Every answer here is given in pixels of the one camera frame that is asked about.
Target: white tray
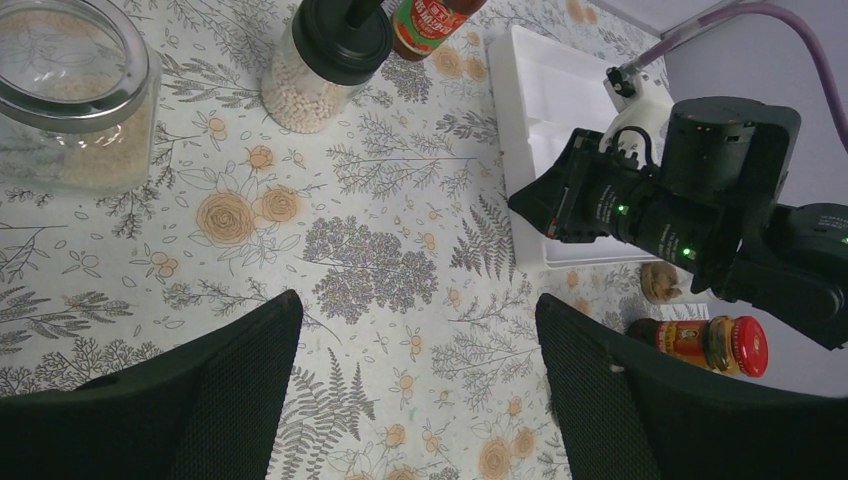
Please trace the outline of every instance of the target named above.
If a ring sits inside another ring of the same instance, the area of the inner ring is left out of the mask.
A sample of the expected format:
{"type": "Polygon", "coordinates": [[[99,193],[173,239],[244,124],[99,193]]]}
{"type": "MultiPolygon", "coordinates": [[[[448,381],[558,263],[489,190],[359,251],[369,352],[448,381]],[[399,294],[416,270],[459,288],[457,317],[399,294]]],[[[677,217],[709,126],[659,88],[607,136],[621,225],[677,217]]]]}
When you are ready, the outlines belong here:
{"type": "MultiPolygon", "coordinates": [[[[492,42],[489,65],[507,195],[545,173],[574,128],[603,133],[617,114],[603,83],[611,64],[526,28],[514,26],[492,42]]],[[[515,212],[510,219],[516,262],[524,271],[656,259],[612,237],[564,244],[515,212]]]]}

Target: chili sauce jar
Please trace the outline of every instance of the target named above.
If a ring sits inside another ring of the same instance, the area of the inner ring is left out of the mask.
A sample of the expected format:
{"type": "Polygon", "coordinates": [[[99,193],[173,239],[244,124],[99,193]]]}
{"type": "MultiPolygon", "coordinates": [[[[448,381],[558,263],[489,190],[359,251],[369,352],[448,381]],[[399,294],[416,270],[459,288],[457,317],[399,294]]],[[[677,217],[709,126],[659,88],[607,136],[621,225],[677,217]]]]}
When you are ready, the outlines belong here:
{"type": "Polygon", "coordinates": [[[660,322],[636,320],[627,336],[675,358],[727,375],[761,377],[768,368],[768,341],[754,317],[660,322]]]}

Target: glass jar lid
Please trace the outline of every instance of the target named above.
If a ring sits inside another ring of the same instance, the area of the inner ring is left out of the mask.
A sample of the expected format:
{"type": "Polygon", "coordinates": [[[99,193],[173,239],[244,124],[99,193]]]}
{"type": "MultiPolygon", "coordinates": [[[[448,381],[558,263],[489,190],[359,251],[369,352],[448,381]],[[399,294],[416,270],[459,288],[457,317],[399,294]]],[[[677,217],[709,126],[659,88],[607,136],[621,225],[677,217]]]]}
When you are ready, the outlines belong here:
{"type": "Polygon", "coordinates": [[[0,0],[0,114],[47,131],[89,133],[142,104],[150,59],[108,0],[0,0]]]}

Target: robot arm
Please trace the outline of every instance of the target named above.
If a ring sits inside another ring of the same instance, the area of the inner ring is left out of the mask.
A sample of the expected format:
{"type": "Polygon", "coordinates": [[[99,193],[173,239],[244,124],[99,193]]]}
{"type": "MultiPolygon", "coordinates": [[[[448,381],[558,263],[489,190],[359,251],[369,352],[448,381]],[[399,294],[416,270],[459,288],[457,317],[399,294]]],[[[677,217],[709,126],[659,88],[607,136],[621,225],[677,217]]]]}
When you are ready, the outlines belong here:
{"type": "MultiPolygon", "coordinates": [[[[665,129],[668,127],[668,117],[674,107],[674,100],[671,99],[665,85],[645,72],[639,72],[625,79],[619,69],[611,68],[607,71],[604,87],[618,111],[618,116],[613,119],[601,139],[601,151],[609,147],[612,137],[622,128],[639,127],[653,140],[651,142],[652,158],[660,158],[660,147],[665,138],[665,129]]],[[[640,158],[647,153],[645,140],[632,131],[621,133],[618,147],[624,150],[625,156],[628,157],[636,153],[637,158],[640,158]]],[[[644,165],[642,160],[644,158],[640,159],[640,165],[644,165]]]]}
{"type": "Polygon", "coordinates": [[[694,293],[750,302],[825,348],[848,341],[848,207],[777,203],[798,113],[731,97],[671,107],[641,72],[608,77],[620,111],[609,130],[575,129],[509,208],[564,243],[612,236],[636,245],[693,273],[694,293]],[[641,134],[654,148],[666,121],[662,165],[640,168],[641,134]],[[623,145],[608,148],[616,135],[623,145]]]}

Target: glass jar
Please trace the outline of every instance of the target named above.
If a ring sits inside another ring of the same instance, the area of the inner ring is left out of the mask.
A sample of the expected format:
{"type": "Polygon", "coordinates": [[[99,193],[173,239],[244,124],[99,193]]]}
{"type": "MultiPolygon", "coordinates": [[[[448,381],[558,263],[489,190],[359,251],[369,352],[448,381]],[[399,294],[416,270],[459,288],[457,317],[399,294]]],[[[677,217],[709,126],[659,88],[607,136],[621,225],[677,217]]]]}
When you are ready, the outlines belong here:
{"type": "Polygon", "coordinates": [[[361,25],[345,19],[347,2],[304,0],[262,77],[271,118],[297,133],[323,130],[386,60],[392,30],[382,8],[361,25]]]}
{"type": "Polygon", "coordinates": [[[0,176],[92,195],[143,184],[160,77],[107,0],[0,0],[0,176]]]}
{"type": "Polygon", "coordinates": [[[768,368],[768,341],[754,317],[660,322],[640,318],[627,336],[701,368],[727,375],[761,377],[768,368]]]}

